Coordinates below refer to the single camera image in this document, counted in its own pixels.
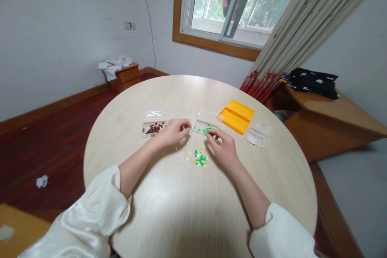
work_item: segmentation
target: wall socket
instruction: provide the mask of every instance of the wall socket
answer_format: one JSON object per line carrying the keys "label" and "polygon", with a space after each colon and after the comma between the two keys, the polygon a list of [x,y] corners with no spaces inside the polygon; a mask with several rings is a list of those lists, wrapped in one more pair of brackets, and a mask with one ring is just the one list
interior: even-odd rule
{"label": "wall socket", "polygon": [[125,30],[136,30],[136,24],[134,22],[124,22]]}

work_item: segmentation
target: wooden desk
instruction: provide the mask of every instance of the wooden desk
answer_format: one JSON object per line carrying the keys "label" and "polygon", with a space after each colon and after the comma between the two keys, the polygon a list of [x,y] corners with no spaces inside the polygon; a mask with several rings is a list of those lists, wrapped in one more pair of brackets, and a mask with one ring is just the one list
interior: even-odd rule
{"label": "wooden desk", "polygon": [[117,78],[109,81],[109,84],[117,94],[141,82],[138,64],[135,62],[131,63],[128,67],[123,67],[119,71],[115,71],[115,75]]}
{"label": "wooden desk", "polygon": [[[221,129],[235,137],[241,161],[268,198],[286,208],[313,235],[316,190],[294,137],[254,98],[207,78],[158,77],[111,101],[87,141],[86,187],[99,172],[120,164],[147,141],[141,137],[140,111],[189,105],[194,122],[200,109],[219,113],[232,99],[256,110],[257,118],[274,131],[259,149],[226,125],[221,124]],[[205,140],[205,136],[191,133],[188,146],[191,151],[199,149]],[[250,257],[251,230],[236,189],[212,158],[206,169],[185,161],[186,147],[165,148],[150,161],[134,191],[129,221],[112,238],[122,257]]]}
{"label": "wooden desk", "polygon": [[[281,86],[268,103],[274,109],[297,110],[284,124],[293,134],[308,162],[324,159],[387,137],[387,127],[338,92],[331,100]],[[292,104],[283,95],[297,104]]]}

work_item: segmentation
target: white wall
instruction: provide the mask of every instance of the white wall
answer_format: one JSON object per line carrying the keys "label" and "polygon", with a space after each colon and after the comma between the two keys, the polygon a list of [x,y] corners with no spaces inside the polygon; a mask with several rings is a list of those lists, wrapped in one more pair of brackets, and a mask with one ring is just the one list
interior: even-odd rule
{"label": "white wall", "polygon": [[197,75],[240,88],[253,62],[172,42],[173,0],[148,0],[156,68],[172,75]]}
{"label": "white wall", "polygon": [[0,31],[0,121],[103,83],[111,55],[154,64],[145,0],[0,0]]}
{"label": "white wall", "polygon": [[[337,87],[387,124],[387,0],[363,0],[302,67],[337,74]],[[366,258],[387,257],[387,140],[319,166]]]}

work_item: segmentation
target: brown pieces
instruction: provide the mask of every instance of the brown pieces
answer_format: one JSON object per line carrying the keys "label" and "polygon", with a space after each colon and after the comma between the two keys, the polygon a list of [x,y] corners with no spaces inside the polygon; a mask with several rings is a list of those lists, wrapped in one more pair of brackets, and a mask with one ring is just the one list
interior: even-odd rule
{"label": "brown pieces", "polygon": [[149,126],[149,130],[146,132],[146,134],[152,134],[153,135],[154,133],[159,133],[160,129],[163,128],[163,127],[164,127],[163,125],[161,125],[161,124],[157,125],[157,122],[155,122],[154,124],[151,124]]}

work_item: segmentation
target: white sleeve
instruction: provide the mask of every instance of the white sleeve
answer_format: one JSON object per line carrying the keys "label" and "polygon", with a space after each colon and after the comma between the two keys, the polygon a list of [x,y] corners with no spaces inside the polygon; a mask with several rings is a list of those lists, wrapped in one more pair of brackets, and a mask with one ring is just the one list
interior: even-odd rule
{"label": "white sleeve", "polygon": [[130,201],[120,192],[121,174],[112,166],[60,214],[48,232],[19,257],[109,257],[108,237],[129,217]]}
{"label": "white sleeve", "polygon": [[287,210],[275,203],[267,210],[265,225],[251,234],[250,250],[255,258],[317,257],[313,237]]}

